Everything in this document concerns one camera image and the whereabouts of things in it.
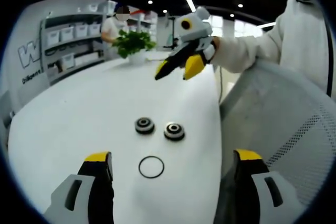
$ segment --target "potted plant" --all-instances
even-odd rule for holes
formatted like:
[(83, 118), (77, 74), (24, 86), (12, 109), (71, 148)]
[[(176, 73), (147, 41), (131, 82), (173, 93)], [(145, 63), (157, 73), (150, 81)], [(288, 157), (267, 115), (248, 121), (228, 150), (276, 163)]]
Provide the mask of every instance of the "potted plant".
[(153, 49), (156, 45), (151, 41), (151, 36), (146, 32), (130, 31), (129, 33), (124, 30), (119, 31), (118, 37), (113, 43), (114, 47), (118, 48), (118, 54), (126, 59), (129, 57), (131, 63), (145, 62), (145, 52)]

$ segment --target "o-ring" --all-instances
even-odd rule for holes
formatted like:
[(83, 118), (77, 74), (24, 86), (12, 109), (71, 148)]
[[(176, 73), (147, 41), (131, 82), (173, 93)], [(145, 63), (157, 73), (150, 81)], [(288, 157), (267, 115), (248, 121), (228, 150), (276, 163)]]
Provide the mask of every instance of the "o-ring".
[[(141, 169), (140, 169), (140, 166), (141, 166), (142, 162), (145, 161), (147, 158), (151, 158), (151, 157), (154, 157), (154, 158), (158, 159), (158, 160), (162, 163), (162, 171), (161, 171), (159, 174), (157, 174), (157, 175), (155, 175), (155, 176), (153, 176), (153, 177), (149, 177), (149, 176), (144, 175), (144, 174), (141, 172)], [(141, 161), (140, 161), (140, 163), (139, 163), (139, 166), (138, 166), (138, 169), (139, 169), (139, 173), (140, 173), (143, 177), (145, 177), (145, 178), (157, 178), (157, 177), (159, 177), (159, 176), (163, 173), (163, 171), (164, 171), (164, 163), (163, 163), (163, 161), (162, 161), (159, 157), (156, 157), (156, 156), (147, 156), (147, 157), (144, 157), (143, 159), (141, 159)]]

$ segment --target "white flower pot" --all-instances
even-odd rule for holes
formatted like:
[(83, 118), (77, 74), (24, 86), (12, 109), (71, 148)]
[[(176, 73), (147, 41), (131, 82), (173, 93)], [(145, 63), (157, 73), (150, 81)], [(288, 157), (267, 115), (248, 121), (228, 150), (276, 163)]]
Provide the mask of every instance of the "white flower pot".
[(141, 65), (146, 62), (146, 51), (142, 50), (140, 52), (136, 52), (133, 55), (128, 56), (129, 62), (132, 65)]

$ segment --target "white sleeve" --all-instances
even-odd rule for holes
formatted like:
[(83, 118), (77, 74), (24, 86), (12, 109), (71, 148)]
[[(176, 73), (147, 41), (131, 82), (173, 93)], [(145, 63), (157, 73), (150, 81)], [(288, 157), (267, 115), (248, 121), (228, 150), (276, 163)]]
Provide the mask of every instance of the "white sleeve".
[(273, 29), (261, 37), (219, 38), (220, 46), (211, 63), (232, 73), (251, 67), (257, 57), (278, 63), (284, 37), (282, 16), (276, 19)]
[(109, 34), (110, 38), (112, 38), (112, 39), (119, 37), (119, 30), (118, 30), (117, 26), (115, 25), (112, 18), (107, 18), (104, 21), (104, 23), (101, 27), (101, 31)]

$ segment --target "white table surface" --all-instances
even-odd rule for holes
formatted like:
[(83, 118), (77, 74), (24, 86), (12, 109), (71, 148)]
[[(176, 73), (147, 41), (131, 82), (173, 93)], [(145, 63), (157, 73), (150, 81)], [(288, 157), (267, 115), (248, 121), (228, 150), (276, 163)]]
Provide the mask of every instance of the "white table surface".
[[(10, 165), (38, 211), (45, 212), (51, 193), (88, 155), (111, 151), (114, 223), (213, 223), (222, 163), (213, 68), (189, 81), (182, 69), (155, 81), (157, 65), (122, 59), (97, 65), (52, 86), (14, 117)], [(150, 136), (134, 129), (143, 116), (155, 123)], [(165, 139), (169, 122), (184, 126), (184, 140)], [(156, 179), (138, 171), (148, 155), (164, 162)]]

